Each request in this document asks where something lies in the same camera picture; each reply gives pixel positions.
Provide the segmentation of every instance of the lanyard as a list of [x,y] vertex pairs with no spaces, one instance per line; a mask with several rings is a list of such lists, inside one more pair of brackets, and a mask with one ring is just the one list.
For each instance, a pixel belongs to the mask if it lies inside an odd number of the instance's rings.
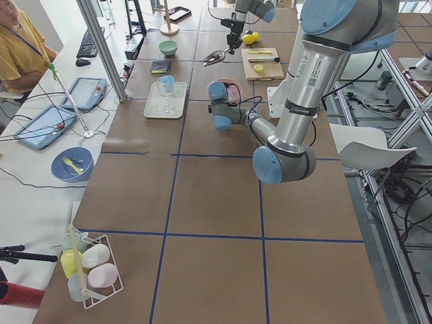
[[21,41],[23,41],[27,46],[29,46],[35,53],[37,53],[39,56],[41,56],[43,58],[42,53],[33,45],[31,45],[25,38],[23,38],[20,34],[18,34],[15,30],[12,30],[11,28],[9,28],[9,31],[14,34],[15,36],[17,36]]

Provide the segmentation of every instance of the computer mouse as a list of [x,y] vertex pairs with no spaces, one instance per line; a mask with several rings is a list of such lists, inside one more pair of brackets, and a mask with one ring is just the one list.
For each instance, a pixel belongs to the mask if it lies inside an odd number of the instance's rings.
[[86,59],[85,57],[80,57],[79,59],[76,59],[75,65],[76,66],[86,66],[90,64],[90,60]]

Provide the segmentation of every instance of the yellow lemon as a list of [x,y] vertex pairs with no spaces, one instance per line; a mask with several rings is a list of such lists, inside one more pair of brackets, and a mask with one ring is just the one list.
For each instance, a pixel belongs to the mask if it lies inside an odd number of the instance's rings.
[[255,64],[254,65],[254,71],[256,73],[262,73],[262,72],[264,72],[264,66],[262,66],[261,64]]
[[255,38],[251,34],[246,34],[242,37],[242,40],[243,40],[243,43],[245,43],[246,45],[251,45],[254,43]]
[[254,41],[255,41],[256,43],[259,42],[260,37],[259,37],[259,33],[258,33],[258,32],[253,32],[253,33],[252,33],[252,36],[254,37]]

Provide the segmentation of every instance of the wine glass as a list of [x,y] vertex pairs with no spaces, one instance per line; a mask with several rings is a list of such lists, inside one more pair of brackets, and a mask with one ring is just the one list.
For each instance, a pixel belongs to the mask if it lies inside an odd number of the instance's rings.
[[159,94],[165,98],[163,111],[165,113],[172,113],[173,107],[169,104],[169,98],[173,94],[174,90],[174,77],[161,76],[159,79],[157,79],[157,90],[159,91]]

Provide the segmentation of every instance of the cutting board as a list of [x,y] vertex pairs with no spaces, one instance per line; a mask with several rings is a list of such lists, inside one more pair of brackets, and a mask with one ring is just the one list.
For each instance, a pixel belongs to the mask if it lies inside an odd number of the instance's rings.
[[[271,54],[250,54],[248,51],[271,51]],[[274,47],[264,47],[258,49],[242,49],[242,58],[244,73],[246,74],[246,80],[275,80],[284,79],[284,71],[282,71],[282,65],[278,63],[249,63],[248,58],[262,58],[262,57],[279,57]],[[261,73],[254,71],[254,65],[261,64],[264,67],[264,71]]]

